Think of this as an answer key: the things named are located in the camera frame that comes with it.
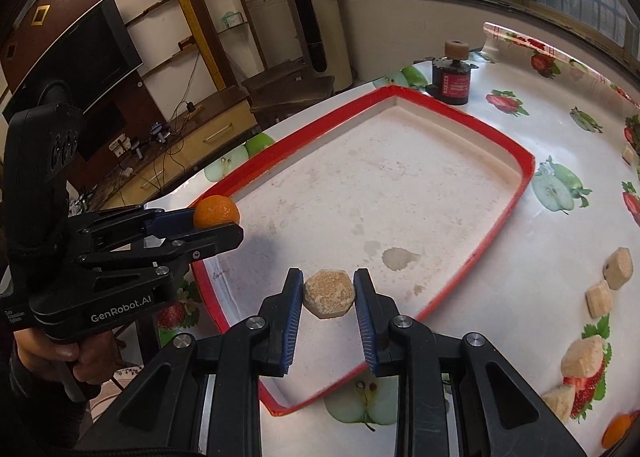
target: human hand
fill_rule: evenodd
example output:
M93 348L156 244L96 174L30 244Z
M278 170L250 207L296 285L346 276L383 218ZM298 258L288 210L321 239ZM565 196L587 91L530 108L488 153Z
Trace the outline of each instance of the human hand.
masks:
M75 378L90 385L108 381L119 368L120 354L111 331L67 345L53 343L40 329L16 331L14 338L22 364L47 381L60 381L52 361L76 361Z

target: red label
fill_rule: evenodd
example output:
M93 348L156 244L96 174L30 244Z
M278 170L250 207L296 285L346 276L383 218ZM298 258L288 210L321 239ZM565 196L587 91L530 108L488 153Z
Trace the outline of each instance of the red label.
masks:
M450 98L466 98L469 95L469 81L471 76L468 74L449 74L442 73L442 92L443 96Z

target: red tray rim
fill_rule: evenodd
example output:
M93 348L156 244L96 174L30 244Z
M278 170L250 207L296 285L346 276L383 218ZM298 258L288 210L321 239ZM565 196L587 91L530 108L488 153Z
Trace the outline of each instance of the red tray rim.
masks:
M420 311L419 315L417 315L417 320L423 320L431 311L439 306L439 304L444 300L447 294L449 294L450 291L462 280L462 278L469 272L471 267L473 267L476 261L481 257L482 253L484 253L487 247L489 247L495 236L504 225L504 222L507 220L511 212L513 212L513 209L515 208L516 204L520 200L520 197L529 185L529 182L531 181L536 169L536 159L532 155L532 153L526 150L522 145L512 140L509 136L505 135L497 129L494 129L494 127L482 122L481 120L470 116L469 114L465 114L460 110L457 110L447 104L442 103L441 101L436 100L435 98L412 89L407 89L405 87L396 85L380 87L373 92L365 94L364 96L356 98L355 100L352 100L344 104L343 106L330 111L317 120L307 124L301 129L298 129L295 132L292 132L288 136L277 141L274 145L271 145L271 147L263 150L260 154L257 154L255 157L251 158L249 161L246 161L244 164L236 168L224 179L215 183L215 185L213 185L206 192L200 195L193 203L191 203L190 207L196 206L199 201L210 195L225 195L231 197L233 194L249 185L249 183L260 177L262 174L266 173L278 163L281 163L289 156L292 156L292 154L295 154L298 150L300 150L300 148L306 147L306 145L309 145L311 142L315 141L320 136L327 133L329 130L340 126L347 120L366 111L376 103L382 102L383 100L391 97L400 97L411 103L420 105L421 107L425 107L437 114L441 114L446 118L452 119L453 121L456 121L457 123L468 127L469 129L475 130L491 142L494 142L495 144L509 152L514 157L520 167L520 170L522 171L522 180L520 181L520 185L518 186L516 192L514 192L508 205L505 206L504 210L502 211L492 228L478 244L478 247L476 247L474 252L468 257L468 259L465 260L460 269L447 282L447 285L443 288L443 290L441 290L440 293L438 293L435 298L431 300L429 305L422 311ZM209 275L207 274L204 261L198 260L197 262L193 262L191 264L191 270L193 272L193 276L196 280L196 283L200 290L200 294L202 295L203 302L207 308L207 311L209 312L209 315L212 317L216 326L220 329L220 332L225 333L230 328L230 325L226 322L225 314L223 313L222 307L220 306L216 294L213 291L213 287L211 285L211 281L209 280ZM362 363L353 371L351 371L351 373L336 381L331 386L327 387L324 390L321 390L302 403L292 405L292 407L284 407L278 404L273 396L267 391L266 387L260 382L260 400L267 408L267 410L269 410L271 415L287 415L288 413L292 413L294 411L300 410L300 408L306 407L306 405L311 404L316 399L319 399L327 393L332 392L332 390L337 389L345 382L360 374L365 368L366 363Z

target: orange fruit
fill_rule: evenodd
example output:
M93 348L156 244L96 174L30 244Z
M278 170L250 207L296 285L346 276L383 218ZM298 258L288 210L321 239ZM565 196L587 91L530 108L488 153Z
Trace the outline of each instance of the orange fruit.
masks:
M196 205L193 212L193 226L196 228L210 228L225 222L240 224L238 206L228 197L211 195Z
M613 448L613 446L625 436L625 433L631 424L633 418L628 413L622 413L613 418L602 436L602 447L605 450Z

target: bottle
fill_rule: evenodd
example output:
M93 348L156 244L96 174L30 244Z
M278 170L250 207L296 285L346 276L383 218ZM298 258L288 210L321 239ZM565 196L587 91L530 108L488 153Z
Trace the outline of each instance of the bottle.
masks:
M446 58L433 61L433 85L431 96L449 105L464 105L469 101L471 66L464 62L469 58L469 44L449 40L444 44Z

